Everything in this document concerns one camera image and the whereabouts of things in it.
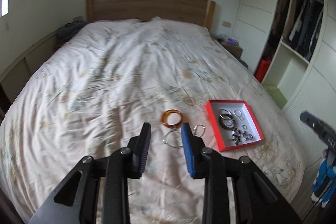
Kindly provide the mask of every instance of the wooden headboard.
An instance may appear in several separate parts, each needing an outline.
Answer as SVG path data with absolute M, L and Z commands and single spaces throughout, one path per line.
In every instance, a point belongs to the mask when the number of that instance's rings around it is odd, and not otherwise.
M 190 22 L 210 30 L 216 3 L 211 0 L 86 0 L 88 22 L 158 16 Z

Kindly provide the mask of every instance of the screw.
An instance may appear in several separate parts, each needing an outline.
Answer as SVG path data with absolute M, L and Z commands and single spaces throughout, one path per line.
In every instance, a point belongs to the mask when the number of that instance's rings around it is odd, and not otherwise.
M 212 152 L 212 148 L 210 148 L 210 147 L 203 147 L 202 148 L 202 152 L 204 154 L 210 154 Z
M 90 156 L 85 156 L 84 158 L 82 158 L 82 162 L 84 164 L 89 164 L 90 162 L 92 162 L 92 157 Z
M 129 153 L 131 153 L 131 150 L 128 147 L 123 147 L 123 148 L 120 149 L 120 153 L 129 154 Z
M 251 159 L 248 156 L 241 156 L 239 160 L 244 164 L 249 164 L 251 162 Z

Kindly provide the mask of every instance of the hanging clothes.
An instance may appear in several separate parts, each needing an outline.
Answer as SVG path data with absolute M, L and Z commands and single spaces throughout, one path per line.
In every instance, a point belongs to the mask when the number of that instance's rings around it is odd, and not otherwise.
M 307 31 L 304 34 L 303 42 L 301 45 L 298 45 L 298 53 L 302 56 L 306 56 L 309 52 L 310 43 L 313 37 L 313 34 L 316 32 L 318 20 L 323 9 L 323 4 L 315 1 L 314 8 L 312 11 L 311 20 L 308 24 Z
M 302 26 L 302 20 L 305 17 L 304 12 L 305 12 L 305 8 L 306 8 L 306 4 L 307 4 L 308 0 L 296 0 L 296 1 L 297 1 L 297 4 L 298 4 L 297 8 L 299 6 L 301 6 L 301 9 L 299 10 L 300 13 L 297 15 L 296 21 L 295 21 L 294 26 L 293 26 L 293 29 L 292 29 L 292 31 L 289 35 L 289 40 L 290 41 L 293 41 L 295 34 L 300 31 L 300 28 Z
M 289 34 L 290 47 L 311 60 L 320 34 L 323 4 L 318 0 L 296 0 L 294 25 Z
M 309 0 L 306 0 L 304 2 L 304 5 L 302 6 L 303 9 L 302 9 L 302 13 L 300 12 L 295 24 L 293 26 L 293 29 L 292 29 L 292 33 L 293 36 L 290 36 L 289 37 L 289 40 L 291 41 L 291 48 L 293 49 L 296 49 L 296 46 L 299 42 L 299 39 L 300 39 L 300 35 L 301 35 L 301 32 L 302 32 L 302 26 L 303 26 L 303 22 L 305 20 L 305 17 L 306 17 L 306 13 L 307 13 L 307 9 L 308 9 L 308 6 L 309 6 Z
M 267 44 L 274 50 L 277 49 L 282 32 L 284 30 L 290 0 L 279 0 L 277 12 L 272 24 L 272 31 L 269 34 Z
M 303 24 L 302 24 L 302 30 L 300 32 L 300 37 L 297 42 L 295 50 L 298 51 L 299 47 L 301 47 L 303 40 L 305 39 L 306 32 L 308 30 L 309 23 L 311 22 L 311 18 L 313 16 L 313 10 L 315 7 L 315 1 L 314 0 L 309 0 L 308 7 L 307 7 L 307 12 L 304 16 Z
M 321 10 L 321 12 L 319 14 L 317 25 L 315 26 L 313 35 L 311 37 L 309 51 L 308 51 L 307 55 L 305 56 L 305 59 L 307 59 L 308 61 L 311 60 L 311 56 L 312 56 L 312 54 L 315 50 L 315 47 L 316 47 L 317 39 L 319 38 L 319 35 L 320 35 L 321 24 L 322 24 L 322 16 L 323 16 L 323 9 Z

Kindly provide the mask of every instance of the nightstand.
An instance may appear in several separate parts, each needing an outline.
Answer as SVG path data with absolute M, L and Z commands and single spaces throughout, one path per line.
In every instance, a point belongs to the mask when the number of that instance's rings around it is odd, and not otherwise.
M 220 42 L 224 49 L 231 53 L 235 58 L 240 58 L 242 56 L 243 49 L 238 45 L 228 44 L 226 42 Z

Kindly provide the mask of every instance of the amber bangle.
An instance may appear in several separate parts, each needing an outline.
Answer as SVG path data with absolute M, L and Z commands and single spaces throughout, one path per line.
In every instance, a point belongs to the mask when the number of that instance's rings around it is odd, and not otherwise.
M 167 118 L 171 113 L 176 113 L 176 114 L 180 115 L 181 120 L 176 124 L 168 124 L 167 123 Z M 163 123 L 163 125 L 165 127 L 171 128 L 171 129 L 176 129 L 176 128 L 181 127 L 182 120 L 183 120 L 182 119 L 182 113 L 180 111 L 176 110 L 176 109 L 169 109 L 169 110 L 165 111 L 161 116 L 161 122 Z

